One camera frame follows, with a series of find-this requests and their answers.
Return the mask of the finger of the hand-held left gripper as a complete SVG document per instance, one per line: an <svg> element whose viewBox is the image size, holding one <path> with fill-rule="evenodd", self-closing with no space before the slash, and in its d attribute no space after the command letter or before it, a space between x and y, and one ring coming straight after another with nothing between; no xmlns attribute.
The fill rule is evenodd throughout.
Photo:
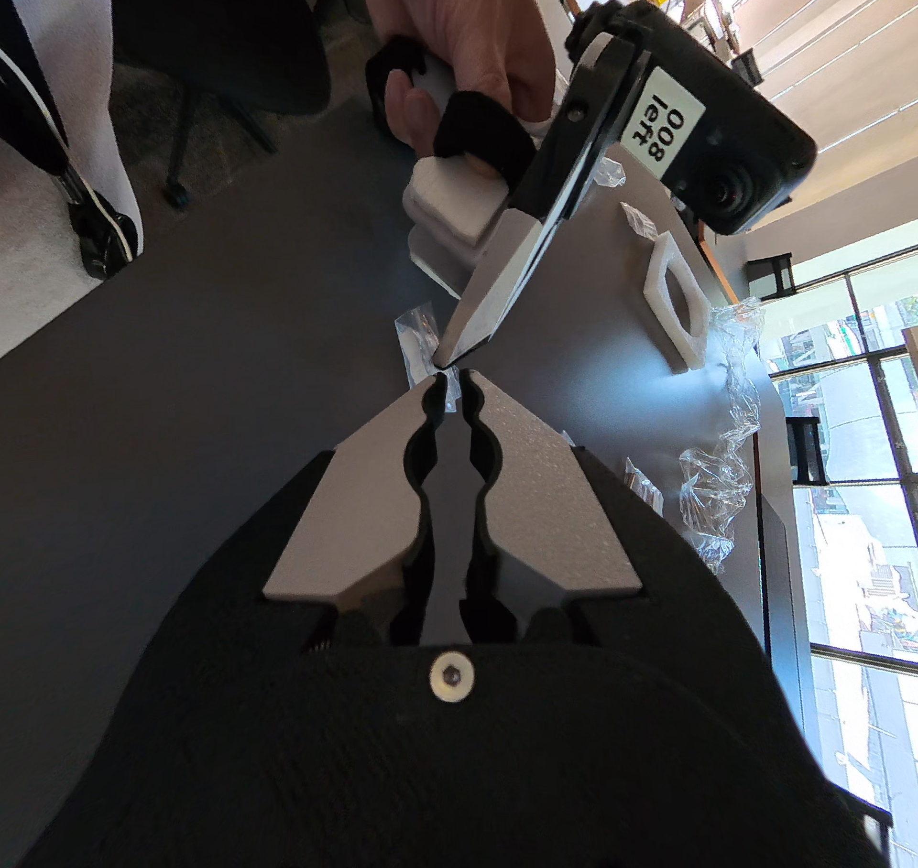
<svg viewBox="0 0 918 868"><path fill-rule="evenodd" d="M523 211L503 213L432 357L437 369L452 366L493 336L543 232L543 223Z"/></svg>
<svg viewBox="0 0 918 868"><path fill-rule="evenodd" d="M559 226L559 221L499 221L495 225L457 305L458 358L493 337Z"/></svg>

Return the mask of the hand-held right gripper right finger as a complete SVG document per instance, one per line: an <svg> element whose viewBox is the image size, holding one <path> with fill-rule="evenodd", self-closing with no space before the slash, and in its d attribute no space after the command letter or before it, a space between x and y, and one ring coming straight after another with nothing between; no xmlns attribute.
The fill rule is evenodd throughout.
<svg viewBox="0 0 918 868"><path fill-rule="evenodd" d="M519 640L548 608L643 589L575 448L481 372L461 372L469 458L482 478L461 617L473 643Z"/></svg>

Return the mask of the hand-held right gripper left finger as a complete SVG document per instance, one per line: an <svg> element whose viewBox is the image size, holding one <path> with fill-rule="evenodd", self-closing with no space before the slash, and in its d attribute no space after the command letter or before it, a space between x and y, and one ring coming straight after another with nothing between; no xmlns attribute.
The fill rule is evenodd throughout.
<svg viewBox="0 0 918 868"><path fill-rule="evenodd" d="M430 501L442 373L341 441L262 589L274 602L363 614L391 644L418 644L434 576Z"/></svg>

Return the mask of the small clear screw bag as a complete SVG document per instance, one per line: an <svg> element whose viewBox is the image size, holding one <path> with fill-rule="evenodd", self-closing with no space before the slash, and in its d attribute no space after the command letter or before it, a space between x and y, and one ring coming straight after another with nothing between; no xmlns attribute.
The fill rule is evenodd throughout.
<svg viewBox="0 0 918 868"><path fill-rule="evenodd" d="M414 307L399 316L395 320L395 329L408 387L413 389L426 378L442 373L446 383L440 415L454 414L461 399L460 380L455 368L440 370L434 365L433 356L440 345L440 337L431 303Z"/></svg>

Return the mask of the grey desk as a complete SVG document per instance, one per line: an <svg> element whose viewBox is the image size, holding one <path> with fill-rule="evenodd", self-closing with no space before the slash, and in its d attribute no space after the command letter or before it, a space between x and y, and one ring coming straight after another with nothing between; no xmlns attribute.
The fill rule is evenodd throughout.
<svg viewBox="0 0 918 868"><path fill-rule="evenodd" d="M321 450L407 391L395 319L455 301L407 254L413 159L363 95L192 205L136 264L2 358L2 866L86 768L178 595ZM643 288L684 239L627 168L593 185L487 345L461 362L615 472L631 459L683 528L680 455L731 423L709 339L685 370Z"/></svg>

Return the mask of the person's left hand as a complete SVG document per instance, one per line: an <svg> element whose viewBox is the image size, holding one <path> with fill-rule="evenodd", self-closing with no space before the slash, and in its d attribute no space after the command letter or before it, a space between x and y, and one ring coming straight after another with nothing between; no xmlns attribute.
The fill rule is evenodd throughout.
<svg viewBox="0 0 918 868"><path fill-rule="evenodd" d="M536 0L364 0L377 38L410 37L453 71L456 88L514 117L551 115L556 59Z"/></svg>

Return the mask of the clear bag of long screws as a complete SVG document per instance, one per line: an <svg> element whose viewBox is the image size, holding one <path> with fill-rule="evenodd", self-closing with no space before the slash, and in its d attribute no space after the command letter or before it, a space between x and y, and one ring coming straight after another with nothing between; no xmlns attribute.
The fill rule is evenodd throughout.
<svg viewBox="0 0 918 868"><path fill-rule="evenodd" d="M664 516L664 495L653 482L634 465L631 458L625 459L624 484L643 502L651 507L656 514L661 518Z"/></svg>

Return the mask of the beige roller blinds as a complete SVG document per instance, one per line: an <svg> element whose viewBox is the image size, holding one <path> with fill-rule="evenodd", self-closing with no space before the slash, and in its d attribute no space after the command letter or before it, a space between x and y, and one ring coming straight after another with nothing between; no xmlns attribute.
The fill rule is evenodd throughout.
<svg viewBox="0 0 918 868"><path fill-rule="evenodd" d="M916 157L917 0L744 0L758 92L816 142L792 214Z"/></svg>

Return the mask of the crumpled clear plastic wrap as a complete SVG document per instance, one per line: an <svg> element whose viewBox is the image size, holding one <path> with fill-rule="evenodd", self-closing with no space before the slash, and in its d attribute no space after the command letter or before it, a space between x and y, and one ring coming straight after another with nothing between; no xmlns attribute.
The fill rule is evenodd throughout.
<svg viewBox="0 0 918 868"><path fill-rule="evenodd" d="M717 338L725 360L725 391L731 413L739 419L758 412L758 395L746 363L759 344L764 319L763 302L754 296L710 312L709 331Z"/></svg>
<svg viewBox="0 0 918 868"><path fill-rule="evenodd" d="M724 432L711 451L686 449L679 456L683 484L679 509L687 540L714 574L735 547L733 520L744 509L753 487L753 476L743 459L742 449L760 427L759 411L731 413L732 427Z"/></svg>

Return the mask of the large grid window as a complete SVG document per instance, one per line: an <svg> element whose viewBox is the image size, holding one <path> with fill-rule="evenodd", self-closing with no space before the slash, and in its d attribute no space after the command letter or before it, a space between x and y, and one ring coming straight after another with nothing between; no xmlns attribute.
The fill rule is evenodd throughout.
<svg viewBox="0 0 918 868"><path fill-rule="evenodd" d="M827 777L889 813L916 866L916 220L793 270L759 355L819 460L791 464L813 747Z"/></svg>

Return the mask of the black office chair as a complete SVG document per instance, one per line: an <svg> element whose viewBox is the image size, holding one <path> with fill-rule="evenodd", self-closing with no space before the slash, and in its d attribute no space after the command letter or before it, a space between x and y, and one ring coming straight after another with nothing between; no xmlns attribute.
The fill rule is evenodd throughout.
<svg viewBox="0 0 918 868"><path fill-rule="evenodd" d="M119 63L154 71L180 91L164 197L177 210L188 140L201 99L215 98L267 153L276 147L253 109L315 116L329 103L330 72L306 0L111 0Z"/></svg>

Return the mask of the person's white shirt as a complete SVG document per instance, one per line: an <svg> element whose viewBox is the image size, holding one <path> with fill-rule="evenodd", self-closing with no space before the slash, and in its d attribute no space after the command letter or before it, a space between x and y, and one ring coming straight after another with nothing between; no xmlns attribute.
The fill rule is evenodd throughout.
<svg viewBox="0 0 918 868"><path fill-rule="evenodd" d="M140 209L109 115L113 78L112 0L11 0L29 37L76 169L144 243Z"/></svg>

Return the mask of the white square foam frame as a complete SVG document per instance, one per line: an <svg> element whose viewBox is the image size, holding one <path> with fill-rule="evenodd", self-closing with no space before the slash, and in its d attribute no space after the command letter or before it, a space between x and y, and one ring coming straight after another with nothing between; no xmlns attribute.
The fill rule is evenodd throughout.
<svg viewBox="0 0 918 868"><path fill-rule="evenodd" d="M688 309L688 325L682 323L674 307L667 283L669 275L682 291ZM655 238L644 295L687 368L702 369L706 364L713 308L671 232L663 232Z"/></svg>

